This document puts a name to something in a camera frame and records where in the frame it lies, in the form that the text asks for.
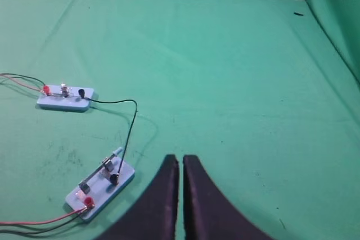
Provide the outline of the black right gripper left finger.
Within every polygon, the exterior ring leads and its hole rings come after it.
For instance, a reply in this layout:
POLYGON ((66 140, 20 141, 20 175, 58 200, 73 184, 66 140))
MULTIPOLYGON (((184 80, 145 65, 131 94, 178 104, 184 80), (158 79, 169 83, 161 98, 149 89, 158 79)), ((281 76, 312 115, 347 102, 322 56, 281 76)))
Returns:
POLYGON ((178 195, 178 160, 166 155, 138 200, 97 239, 175 239, 178 195))

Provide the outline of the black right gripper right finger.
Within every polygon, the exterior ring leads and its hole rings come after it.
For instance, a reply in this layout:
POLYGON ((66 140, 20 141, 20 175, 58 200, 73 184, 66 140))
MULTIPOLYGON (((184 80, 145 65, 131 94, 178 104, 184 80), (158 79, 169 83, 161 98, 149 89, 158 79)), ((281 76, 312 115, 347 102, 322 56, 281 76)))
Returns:
POLYGON ((183 157, 185 239, 271 239, 230 203, 196 155, 183 157))

